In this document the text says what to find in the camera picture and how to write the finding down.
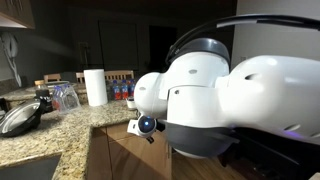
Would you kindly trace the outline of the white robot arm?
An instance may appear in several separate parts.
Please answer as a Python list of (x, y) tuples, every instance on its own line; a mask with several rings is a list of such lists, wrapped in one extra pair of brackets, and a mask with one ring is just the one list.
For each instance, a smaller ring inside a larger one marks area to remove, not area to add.
[(170, 47), (166, 72), (137, 81), (140, 116), (128, 132), (150, 139), (163, 131), (173, 149), (192, 158), (225, 152), (237, 141), (236, 128), (320, 145), (319, 61), (260, 55), (233, 66), (225, 45), (202, 35), (249, 23), (320, 30), (319, 20), (274, 14), (231, 16), (190, 30)]

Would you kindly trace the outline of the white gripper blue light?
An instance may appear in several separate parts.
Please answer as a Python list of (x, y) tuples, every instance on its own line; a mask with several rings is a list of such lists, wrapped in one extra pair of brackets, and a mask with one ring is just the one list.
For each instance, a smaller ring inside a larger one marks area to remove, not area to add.
[(145, 138), (150, 144), (154, 142), (152, 134), (156, 131), (164, 131), (165, 124), (158, 122), (149, 116), (141, 115), (137, 120), (130, 120), (127, 132)]

